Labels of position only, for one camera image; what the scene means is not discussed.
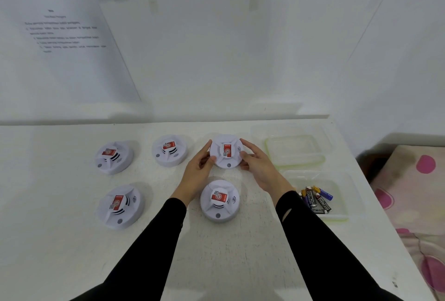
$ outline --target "pink fabric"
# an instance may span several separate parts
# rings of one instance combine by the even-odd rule
[[[445,301],[445,148],[398,146],[371,187],[431,291]]]

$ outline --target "person's left hand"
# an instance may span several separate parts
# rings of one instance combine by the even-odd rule
[[[210,170],[215,164],[216,157],[207,151],[212,144],[210,139],[206,145],[189,161],[177,189],[170,198],[178,198],[186,207],[207,185]]]

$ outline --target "clear plastic container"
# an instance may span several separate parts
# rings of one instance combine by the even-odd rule
[[[334,198],[326,202],[332,208],[329,214],[317,214],[325,220],[350,220],[364,216],[364,204],[349,174],[325,171],[280,171],[298,192],[306,186],[317,186]]]
[[[251,134],[276,167],[321,164],[332,151],[332,143],[320,123],[256,125]]]

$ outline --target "person's right hand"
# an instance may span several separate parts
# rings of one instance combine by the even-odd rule
[[[258,186],[270,194],[270,197],[276,206],[281,196],[287,191],[294,190],[294,188],[277,171],[267,154],[261,151],[258,146],[245,139],[240,140],[244,146],[247,146],[253,152],[253,154],[248,154],[246,151],[241,151],[241,169],[253,174]]]

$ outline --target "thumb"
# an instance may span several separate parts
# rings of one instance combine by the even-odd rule
[[[250,163],[252,161],[253,158],[250,154],[248,154],[246,151],[241,151],[239,153],[239,155],[242,157],[242,159],[246,162],[246,163]]]
[[[207,173],[210,173],[210,170],[215,165],[216,157],[211,156],[209,159],[207,159],[206,163],[204,164],[203,170]]]

